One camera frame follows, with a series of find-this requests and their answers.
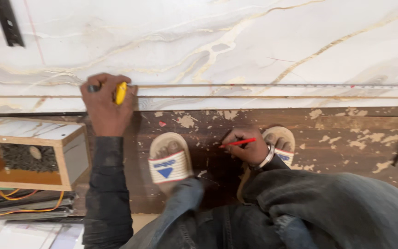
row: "blue triangle logo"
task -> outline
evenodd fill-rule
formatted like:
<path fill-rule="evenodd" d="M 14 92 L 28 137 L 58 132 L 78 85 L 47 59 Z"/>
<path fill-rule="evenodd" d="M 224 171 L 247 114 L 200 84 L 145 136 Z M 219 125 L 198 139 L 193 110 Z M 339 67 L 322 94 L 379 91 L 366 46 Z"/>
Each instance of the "blue triangle logo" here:
<path fill-rule="evenodd" d="M 171 172 L 173 171 L 173 168 L 165 168 L 165 169 L 160 169 L 158 172 L 163 175 L 163 177 L 168 178 Z"/>

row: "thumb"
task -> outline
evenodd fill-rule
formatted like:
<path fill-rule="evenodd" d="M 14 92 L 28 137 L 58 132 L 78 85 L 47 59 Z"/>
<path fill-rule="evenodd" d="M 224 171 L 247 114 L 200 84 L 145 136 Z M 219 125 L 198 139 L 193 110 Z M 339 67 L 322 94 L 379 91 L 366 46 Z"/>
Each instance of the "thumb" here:
<path fill-rule="evenodd" d="M 246 161 L 247 151 L 245 149 L 242 149 L 241 147 L 232 144 L 228 145 L 226 148 L 231 153 L 231 155 L 237 156 L 242 161 Z"/>

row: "wooden box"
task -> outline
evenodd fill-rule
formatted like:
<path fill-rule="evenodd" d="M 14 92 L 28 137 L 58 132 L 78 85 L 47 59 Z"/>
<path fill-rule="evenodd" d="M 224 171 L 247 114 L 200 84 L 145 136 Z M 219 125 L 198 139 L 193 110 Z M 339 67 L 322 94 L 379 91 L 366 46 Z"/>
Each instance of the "wooden box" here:
<path fill-rule="evenodd" d="M 6 168 L 0 154 L 0 187 L 71 190 L 71 184 L 91 166 L 84 124 L 25 118 L 0 118 L 0 144 L 52 146 L 58 171 Z"/>

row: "orange wire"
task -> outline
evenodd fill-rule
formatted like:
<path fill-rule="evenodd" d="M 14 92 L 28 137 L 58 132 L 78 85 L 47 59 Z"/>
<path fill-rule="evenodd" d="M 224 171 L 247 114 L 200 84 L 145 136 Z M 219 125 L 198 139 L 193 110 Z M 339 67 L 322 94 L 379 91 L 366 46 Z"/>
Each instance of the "orange wire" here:
<path fill-rule="evenodd" d="M 10 212 L 6 212 L 6 213 L 0 213 L 0 216 L 1 215 L 6 215 L 6 214 L 9 214 L 9 213 L 17 213 L 17 212 L 48 212 L 48 211 L 53 211 L 53 210 L 55 210 L 55 209 L 57 209 L 59 207 L 59 205 L 62 202 L 62 198 L 63 197 L 64 197 L 64 192 L 61 191 L 61 196 L 59 197 L 58 203 L 56 203 L 56 206 L 54 208 L 43 209 L 43 210 L 26 210 L 26 209 L 16 210 L 16 211 L 10 211 Z"/>
<path fill-rule="evenodd" d="M 18 192 L 19 190 L 20 190 L 20 188 L 19 188 L 19 189 L 16 189 L 15 191 L 13 191 L 12 193 L 10 193 L 10 194 L 8 194 L 8 195 L 6 195 L 6 196 L 13 195 L 14 193 Z"/>
<path fill-rule="evenodd" d="M 32 195 L 34 195 L 37 191 L 38 191 L 38 190 L 35 190 L 35 191 L 31 192 L 30 194 L 25 195 L 25 196 L 21 196 L 21 197 L 17 197 L 17 198 L 11 198 L 11 197 L 8 197 L 8 195 L 14 194 L 15 192 L 17 192 L 17 190 L 15 190 L 14 192 L 12 192 L 12 193 L 10 193 L 10 194 L 8 194 L 8 195 L 5 195 L 5 194 L 0 190 L 0 195 L 1 195 L 2 197 L 4 197 L 4 199 L 6 199 L 6 200 L 9 200 L 9 201 L 16 201 L 16 200 L 21 200 L 21 199 L 27 198 L 27 197 L 29 197 L 29 196 L 32 196 Z"/>

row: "wooden floor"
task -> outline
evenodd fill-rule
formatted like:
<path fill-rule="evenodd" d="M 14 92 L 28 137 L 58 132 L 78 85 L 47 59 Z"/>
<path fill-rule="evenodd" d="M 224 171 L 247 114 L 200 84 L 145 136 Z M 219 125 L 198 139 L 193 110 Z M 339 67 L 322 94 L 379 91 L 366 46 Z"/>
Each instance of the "wooden floor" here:
<path fill-rule="evenodd" d="M 94 135 L 87 116 L 37 116 L 33 118 L 83 122 L 88 126 L 91 151 Z M 218 149 L 234 127 L 257 127 L 262 132 L 281 125 L 296 137 L 293 169 L 321 174 L 350 172 L 385 181 L 398 188 L 398 107 L 321 108 L 243 111 L 135 112 L 125 133 L 124 165 L 133 213 L 160 213 L 165 196 L 152 184 L 147 157 L 153 139 L 175 132 L 187 141 L 193 168 L 206 191 L 202 208 L 237 203 L 241 161 Z M 75 214 L 84 215 L 89 170 L 74 187 L 80 196 Z"/>

